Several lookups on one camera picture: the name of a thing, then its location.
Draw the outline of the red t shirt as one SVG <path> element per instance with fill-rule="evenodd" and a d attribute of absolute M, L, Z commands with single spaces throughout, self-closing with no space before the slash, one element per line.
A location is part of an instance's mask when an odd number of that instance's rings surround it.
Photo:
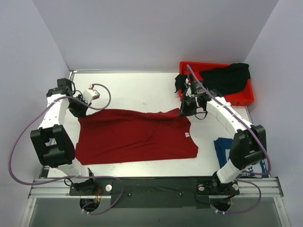
<path fill-rule="evenodd" d="M 107 109 L 80 118 L 76 158 L 83 165 L 196 158 L 191 122 L 178 112 Z"/>

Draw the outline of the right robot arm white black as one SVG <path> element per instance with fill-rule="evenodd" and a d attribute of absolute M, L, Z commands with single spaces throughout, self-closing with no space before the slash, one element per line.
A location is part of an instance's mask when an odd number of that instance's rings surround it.
<path fill-rule="evenodd" d="M 263 126 L 255 126 L 241 117 L 217 90 L 209 91 L 201 85 L 200 81 L 186 80 L 178 116 L 193 116 L 202 108 L 233 136 L 230 158 L 213 174 L 208 188 L 211 195 L 233 192 L 236 178 L 250 165 L 267 157 L 266 131 Z"/>

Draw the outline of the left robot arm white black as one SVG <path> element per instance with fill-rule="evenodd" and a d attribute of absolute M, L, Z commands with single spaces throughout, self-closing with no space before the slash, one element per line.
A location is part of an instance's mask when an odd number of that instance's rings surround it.
<path fill-rule="evenodd" d="M 74 145 L 63 123 L 67 110 L 76 118 L 85 117 L 88 106 L 100 94 L 90 86 L 77 97 L 73 97 L 72 89 L 72 81 L 58 79 L 57 87 L 48 90 L 48 109 L 38 129 L 31 131 L 30 138 L 43 166 L 60 170 L 67 176 L 74 176 L 71 188 L 80 194 L 92 195 L 97 190 L 97 182 L 92 179 L 92 171 L 76 158 Z"/>

